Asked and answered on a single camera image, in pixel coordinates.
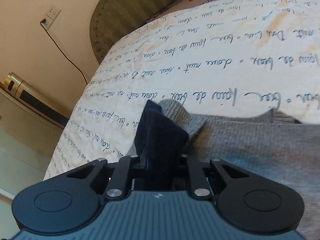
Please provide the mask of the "olive green padded headboard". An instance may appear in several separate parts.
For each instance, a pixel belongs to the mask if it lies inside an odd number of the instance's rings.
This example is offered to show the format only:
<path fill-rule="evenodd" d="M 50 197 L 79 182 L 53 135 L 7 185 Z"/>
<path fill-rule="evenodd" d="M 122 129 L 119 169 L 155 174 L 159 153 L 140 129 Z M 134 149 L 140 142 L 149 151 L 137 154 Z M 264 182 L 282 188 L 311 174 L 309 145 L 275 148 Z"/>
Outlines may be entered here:
<path fill-rule="evenodd" d="M 178 0 L 99 0 L 93 11 L 89 36 L 93 53 L 101 63 L 122 37 L 140 28 Z"/>

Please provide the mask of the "gold tower appliance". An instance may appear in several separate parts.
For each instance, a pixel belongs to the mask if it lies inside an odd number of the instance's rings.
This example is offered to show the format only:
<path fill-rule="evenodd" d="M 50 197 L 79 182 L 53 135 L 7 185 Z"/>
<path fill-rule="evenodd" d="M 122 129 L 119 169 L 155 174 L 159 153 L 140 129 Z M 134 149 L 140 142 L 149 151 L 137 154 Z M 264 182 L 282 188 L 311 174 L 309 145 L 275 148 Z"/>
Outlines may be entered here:
<path fill-rule="evenodd" d="M 39 116 L 61 128 L 65 128 L 67 125 L 71 115 L 70 111 L 35 89 L 15 73 L 11 72 L 7 75 L 3 86 L 8 94 Z"/>

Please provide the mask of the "grey sweater with navy sleeves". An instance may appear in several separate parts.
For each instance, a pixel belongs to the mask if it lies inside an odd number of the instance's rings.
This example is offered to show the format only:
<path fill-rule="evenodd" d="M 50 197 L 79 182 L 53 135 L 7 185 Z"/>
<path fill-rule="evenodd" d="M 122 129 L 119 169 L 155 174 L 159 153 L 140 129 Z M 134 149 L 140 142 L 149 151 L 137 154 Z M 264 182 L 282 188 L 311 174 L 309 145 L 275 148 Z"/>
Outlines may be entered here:
<path fill-rule="evenodd" d="M 191 114 L 175 100 L 154 104 L 189 134 L 186 152 L 212 157 L 295 189 L 305 212 L 298 231 L 319 239 L 319 125 L 271 109 L 251 118 Z"/>

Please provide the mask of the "white wall socket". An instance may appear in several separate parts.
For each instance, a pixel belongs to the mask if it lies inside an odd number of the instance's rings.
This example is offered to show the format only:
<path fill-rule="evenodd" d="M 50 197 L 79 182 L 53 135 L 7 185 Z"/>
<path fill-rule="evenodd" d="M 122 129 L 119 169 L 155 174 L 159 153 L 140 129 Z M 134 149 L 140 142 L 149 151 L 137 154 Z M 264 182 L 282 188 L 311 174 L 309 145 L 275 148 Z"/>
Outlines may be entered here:
<path fill-rule="evenodd" d="M 52 5 L 48 11 L 45 13 L 43 19 L 41 20 L 40 24 L 44 27 L 45 30 L 49 30 L 53 22 L 56 20 L 57 16 L 61 12 L 61 9 L 57 8 L 56 6 Z"/>

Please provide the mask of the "white bedspread with script print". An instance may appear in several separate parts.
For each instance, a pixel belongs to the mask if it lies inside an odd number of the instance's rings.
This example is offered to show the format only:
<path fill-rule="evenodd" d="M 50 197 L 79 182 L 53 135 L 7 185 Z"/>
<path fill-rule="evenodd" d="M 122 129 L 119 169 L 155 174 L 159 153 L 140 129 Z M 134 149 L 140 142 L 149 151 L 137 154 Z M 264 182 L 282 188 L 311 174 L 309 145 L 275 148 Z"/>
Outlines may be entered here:
<path fill-rule="evenodd" d="M 278 108 L 319 123 L 319 0 L 220 0 L 126 35 L 73 109 L 49 179 L 129 150 L 148 100 L 195 114 L 251 117 Z"/>

